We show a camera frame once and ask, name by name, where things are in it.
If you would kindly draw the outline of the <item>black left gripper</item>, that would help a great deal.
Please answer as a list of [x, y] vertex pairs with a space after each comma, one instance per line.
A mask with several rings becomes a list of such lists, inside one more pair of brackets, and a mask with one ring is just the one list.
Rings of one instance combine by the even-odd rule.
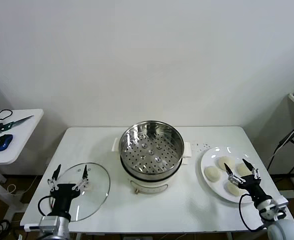
[[60, 174], [61, 165], [59, 164], [57, 169], [53, 172], [52, 177], [47, 179], [50, 195], [54, 199], [54, 205], [52, 207], [50, 216], [58, 217], [71, 217], [69, 211], [72, 200], [80, 196], [80, 191], [89, 183], [87, 165], [85, 165], [81, 180], [75, 183], [60, 183], [57, 184], [57, 180]]

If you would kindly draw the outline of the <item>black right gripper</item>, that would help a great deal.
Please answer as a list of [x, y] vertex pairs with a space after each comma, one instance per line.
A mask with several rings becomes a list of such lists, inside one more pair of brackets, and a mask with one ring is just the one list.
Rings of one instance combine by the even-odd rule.
[[250, 162], [242, 159], [245, 166], [248, 168], [248, 170], [251, 172], [252, 175], [247, 175], [238, 177], [236, 176], [230, 167], [224, 163], [225, 171], [228, 175], [228, 180], [235, 186], [238, 186], [238, 188], [242, 190], [246, 190], [254, 204], [260, 204], [266, 200], [270, 200], [271, 196], [267, 195], [264, 190], [260, 187], [261, 183], [261, 177], [259, 173], [259, 169], [255, 168]]

